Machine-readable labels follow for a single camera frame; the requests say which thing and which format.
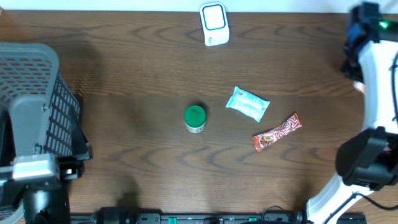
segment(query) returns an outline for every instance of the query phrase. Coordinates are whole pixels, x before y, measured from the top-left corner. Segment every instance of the gray plastic crate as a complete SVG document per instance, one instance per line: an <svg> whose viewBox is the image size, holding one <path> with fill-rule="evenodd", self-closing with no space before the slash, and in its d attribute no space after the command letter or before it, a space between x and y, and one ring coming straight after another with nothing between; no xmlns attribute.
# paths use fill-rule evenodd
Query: gray plastic crate
<svg viewBox="0 0 398 224"><path fill-rule="evenodd" d="M80 106L43 44L0 44L0 108L9 110L17 156L72 155L69 108Z"/></svg>

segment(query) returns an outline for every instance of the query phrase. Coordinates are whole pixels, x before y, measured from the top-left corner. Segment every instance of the red wrapper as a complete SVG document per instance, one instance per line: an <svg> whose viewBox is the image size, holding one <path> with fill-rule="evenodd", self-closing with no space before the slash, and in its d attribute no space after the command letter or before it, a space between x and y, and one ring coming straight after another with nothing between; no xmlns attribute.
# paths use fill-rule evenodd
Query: red wrapper
<svg viewBox="0 0 398 224"><path fill-rule="evenodd" d="M292 131L295 131L297 128L301 128L302 126L303 123L301 122L299 116L297 116L297 113L294 113L287 121L283 122L280 126L265 133L254 136L253 140L257 152L261 152L272 143L278 141L278 139L286 136Z"/></svg>

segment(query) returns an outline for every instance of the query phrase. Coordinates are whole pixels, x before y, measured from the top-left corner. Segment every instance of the green light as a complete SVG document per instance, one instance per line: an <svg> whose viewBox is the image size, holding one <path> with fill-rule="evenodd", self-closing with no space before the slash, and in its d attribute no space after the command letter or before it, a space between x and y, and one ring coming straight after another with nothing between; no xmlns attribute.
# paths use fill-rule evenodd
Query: green light
<svg viewBox="0 0 398 224"><path fill-rule="evenodd" d="M385 22L385 21L381 21L381 22L379 22L379 26L383 27L384 29L387 29L387 27L389 26L389 23Z"/></svg>
<svg viewBox="0 0 398 224"><path fill-rule="evenodd" d="M170 217L169 224L177 224L177 218Z"/></svg>

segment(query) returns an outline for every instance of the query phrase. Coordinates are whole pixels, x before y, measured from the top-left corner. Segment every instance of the green cap container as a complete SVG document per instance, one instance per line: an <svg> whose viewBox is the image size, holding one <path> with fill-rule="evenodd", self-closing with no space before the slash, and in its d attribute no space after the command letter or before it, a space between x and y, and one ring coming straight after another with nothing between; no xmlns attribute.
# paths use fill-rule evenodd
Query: green cap container
<svg viewBox="0 0 398 224"><path fill-rule="evenodd" d="M198 105L188 107L185 111L185 127L192 133L204 130L206 124L206 111Z"/></svg>

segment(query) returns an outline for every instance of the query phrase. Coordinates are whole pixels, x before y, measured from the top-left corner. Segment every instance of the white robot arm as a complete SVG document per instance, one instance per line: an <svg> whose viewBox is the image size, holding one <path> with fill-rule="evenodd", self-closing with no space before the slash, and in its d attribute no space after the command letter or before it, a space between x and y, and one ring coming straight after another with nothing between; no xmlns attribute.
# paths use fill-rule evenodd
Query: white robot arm
<svg viewBox="0 0 398 224"><path fill-rule="evenodd" d="M307 202L307 222L335 224L362 195L397 182L395 69L398 26L384 21L377 4L351 11L343 71L365 84L362 132L344 143L336 158L337 173Z"/></svg>

